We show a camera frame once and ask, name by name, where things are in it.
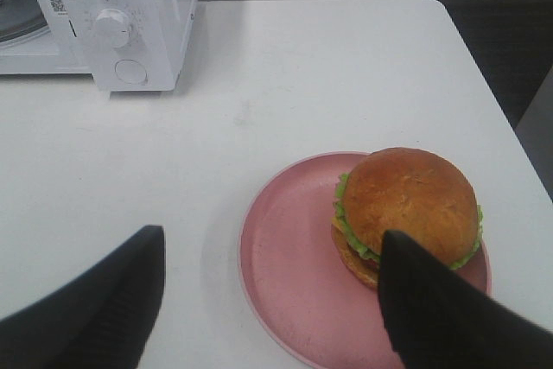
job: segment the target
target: microwave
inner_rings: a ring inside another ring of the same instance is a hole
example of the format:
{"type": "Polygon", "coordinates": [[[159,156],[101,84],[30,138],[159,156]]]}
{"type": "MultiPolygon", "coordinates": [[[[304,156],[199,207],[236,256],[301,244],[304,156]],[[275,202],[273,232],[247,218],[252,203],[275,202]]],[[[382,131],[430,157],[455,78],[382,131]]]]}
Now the microwave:
{"type": "Polygon", "coordinates": [[[91,73],[101,90],[172,90],[196,2],[0,0],[0,74],[91,73]]]}

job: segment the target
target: dark floor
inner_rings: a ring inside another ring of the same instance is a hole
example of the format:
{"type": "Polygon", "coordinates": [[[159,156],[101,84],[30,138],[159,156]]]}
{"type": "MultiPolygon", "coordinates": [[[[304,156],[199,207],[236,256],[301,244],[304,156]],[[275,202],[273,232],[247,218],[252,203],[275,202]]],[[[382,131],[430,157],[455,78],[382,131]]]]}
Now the dark floor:
{"type": "Polygon", "coordinates": [[[514,128],[553,65],[553,0],[438,0],[514,128]]]}

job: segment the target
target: white table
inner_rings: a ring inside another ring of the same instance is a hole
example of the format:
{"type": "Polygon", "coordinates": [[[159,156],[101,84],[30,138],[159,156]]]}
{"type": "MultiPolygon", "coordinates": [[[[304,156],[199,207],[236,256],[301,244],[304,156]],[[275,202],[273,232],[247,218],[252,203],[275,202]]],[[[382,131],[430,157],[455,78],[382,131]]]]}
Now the white table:
{"type": "Polygon", "coordinates": [[[0,79],[0,316],[162,224],[167,285],[140,367],[303,367],[238,282],[246,209],[298,159],[402,145],[466,174],[493,295],[553,329],[553,206],[439,3],[210,2],[197,16],[174,93],[0,79]]]}

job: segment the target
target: pink plate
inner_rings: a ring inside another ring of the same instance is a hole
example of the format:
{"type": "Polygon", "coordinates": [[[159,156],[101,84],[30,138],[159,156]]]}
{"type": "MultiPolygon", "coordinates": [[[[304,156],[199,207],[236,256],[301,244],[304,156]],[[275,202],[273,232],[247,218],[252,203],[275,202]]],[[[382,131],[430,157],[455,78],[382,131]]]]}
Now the pink plate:
{"type": "MultiPolygon", "coordinates": [[[[342,264],[330,237],[338,175],[361,157],[334,153],[285,169],[254,200],[240,238],[242,283],[257,318],[282,347],[316,368],[403,368],[376,291],[342,264]]],[[[459,273],[487,292],[485,250],[459,273]]]]}

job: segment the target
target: microwave knob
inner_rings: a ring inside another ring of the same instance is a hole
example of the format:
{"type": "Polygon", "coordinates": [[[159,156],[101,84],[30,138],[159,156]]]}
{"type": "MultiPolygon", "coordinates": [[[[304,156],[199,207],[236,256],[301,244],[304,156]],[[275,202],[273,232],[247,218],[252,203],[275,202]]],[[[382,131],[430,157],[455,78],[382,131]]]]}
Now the microwave knob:
{"type": "Polygon", "coordinates": [[[96,39],[112,48],[124,47],[130,40],[130,18],[122,10],[102,10],[94,24],[92,32],[96,39]]]}

